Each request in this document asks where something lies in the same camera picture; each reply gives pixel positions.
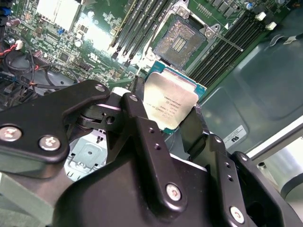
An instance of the gray metal panel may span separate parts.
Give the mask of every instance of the gray metal panel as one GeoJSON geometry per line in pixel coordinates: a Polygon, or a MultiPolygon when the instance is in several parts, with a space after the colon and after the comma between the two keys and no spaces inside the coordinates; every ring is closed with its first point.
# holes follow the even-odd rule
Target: gray metal panel
{"type": "MultiPolygon", "coordinates": [[[[302,33],[302,12],[293,11],[276,33],[302,33]]],[[[302,116],[303,42],[268,44],[259,44],[202,102],[209,129],[222,139],[244,127],[247,134],[228,148],[231,153],[250,151],[302,116]]]]}

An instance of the capacitor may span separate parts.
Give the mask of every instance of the capacitor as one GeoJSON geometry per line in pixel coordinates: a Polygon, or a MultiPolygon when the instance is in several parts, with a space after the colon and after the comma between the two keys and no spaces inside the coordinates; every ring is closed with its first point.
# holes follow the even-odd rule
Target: capacitor
{"type": "Polygon", "coordinates": [[[43,52],[41,50],[38,50],[33,54],[33,57],[38,58],[38,57],[41,57],[42,54],[43,54],[43,52]]]}
{"type": "Polygon", "coordinates": [[[17,26],[19,24],[21,24],[21,20],[19,20],[19,19],[11,19],[8,22],[6,22],[7,27],[14,27],[14,26],[17,26]]]}
{"type": "Polygon", "coordinates": [[[251,10],[254,7],[254,5],[250,2],[245,2],[244,5],[247,10],[251,10]]]}
{"type": "Polygon", "coordinates": [[[77,40],[75,41],[75,46],[76,46],[76,47],[81,47],[82,44],[83,44],[83,41],[80,40],[80,39],[77,39],[77,40]]]}
{"type": "Polygon", "coordinates": [[[89,18],[93,18],[93,17],[95,16],[95,13],[94,13],[93,11],[89,11],[89,12],[87,13],[87,16],[88,16],[89,18]]]}

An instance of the blue connector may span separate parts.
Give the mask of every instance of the blue connector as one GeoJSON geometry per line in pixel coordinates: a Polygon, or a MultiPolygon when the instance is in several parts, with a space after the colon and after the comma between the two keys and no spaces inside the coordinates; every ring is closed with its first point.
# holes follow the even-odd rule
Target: blue connector
{"type": "Polygon", "coordinates": [[[3,16],[8,16],[9,14],[11,14],[11,9],[6,8],[6,7],[1,7],[0,8],[0,15],[3,16]]]}

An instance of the chip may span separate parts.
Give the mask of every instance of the chip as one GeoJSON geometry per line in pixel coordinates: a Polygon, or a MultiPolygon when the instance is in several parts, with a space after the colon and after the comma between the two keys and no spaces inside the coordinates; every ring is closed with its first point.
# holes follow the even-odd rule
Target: chip
{"type": "Polygon", "coordinates": [[[65,53],[61,53],[59,59],[62,60],[62,61],[64,61],[64,62],[67,62],[67,60],[68,60],[68,55],[65,54],[65,53]]]}

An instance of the label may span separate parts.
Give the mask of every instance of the label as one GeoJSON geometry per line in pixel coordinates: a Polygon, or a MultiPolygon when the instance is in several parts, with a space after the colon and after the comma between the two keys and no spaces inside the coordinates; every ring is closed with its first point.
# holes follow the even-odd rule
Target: label
{"type": "Polygon", "coordinates": [[[239,142],[246,134],[243,125],[240,125],[235,131],[223,139],[226,149],[239,142]]]}

